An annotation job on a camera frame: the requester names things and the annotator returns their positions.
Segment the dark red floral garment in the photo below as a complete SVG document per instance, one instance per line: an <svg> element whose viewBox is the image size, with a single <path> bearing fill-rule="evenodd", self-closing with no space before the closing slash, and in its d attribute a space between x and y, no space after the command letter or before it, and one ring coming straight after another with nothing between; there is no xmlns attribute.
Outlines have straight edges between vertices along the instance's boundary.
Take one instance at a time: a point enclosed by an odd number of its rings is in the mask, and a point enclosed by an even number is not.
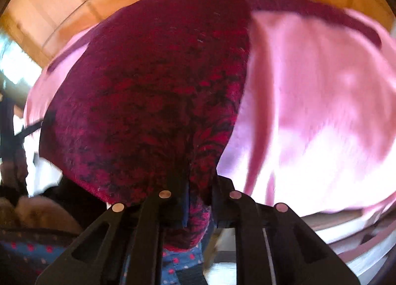
<svg viewBox="0 0 396 285"><path fill-rule="evenodd" d="M170 183L188 188L181 227L165 247L185 252L204 236L211 181L239 111L255 12L292 12L361 33L376 31L308 0L140 0L89 30L48 67L79 48L50 102L40 155L62 179L45 195L83 227L107 203L138 205Z"/></svg>

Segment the pink bedspread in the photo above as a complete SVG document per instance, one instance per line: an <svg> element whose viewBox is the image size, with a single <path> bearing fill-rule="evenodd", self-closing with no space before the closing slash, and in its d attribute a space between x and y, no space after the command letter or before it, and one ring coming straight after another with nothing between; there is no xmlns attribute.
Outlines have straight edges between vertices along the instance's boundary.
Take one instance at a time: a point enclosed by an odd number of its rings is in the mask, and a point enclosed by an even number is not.
<svg viewBox="0 0 396 285"><path fill-rule="evenodd" d="M385 207L395 202L395 40L377 22L348 16L379 34L316 17L259 11L236 122L215 174L264 205L299 215ZM48 67L27 98L25 122L44 120L79 48Z"/></svg>

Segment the blue polka dot clothing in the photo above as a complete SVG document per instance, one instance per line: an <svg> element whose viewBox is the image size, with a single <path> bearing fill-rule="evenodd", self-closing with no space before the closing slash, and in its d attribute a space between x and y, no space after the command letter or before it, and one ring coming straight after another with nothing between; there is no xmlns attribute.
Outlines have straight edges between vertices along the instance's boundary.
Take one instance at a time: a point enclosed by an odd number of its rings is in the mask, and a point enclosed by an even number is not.
<svg viewBox="0 0 396 285"><path fill-rule="evenodd" d="M1 284L35 284L77 235L50 229L1 229ZM200 245L162 252L161 284L207 284Z"/></svg>

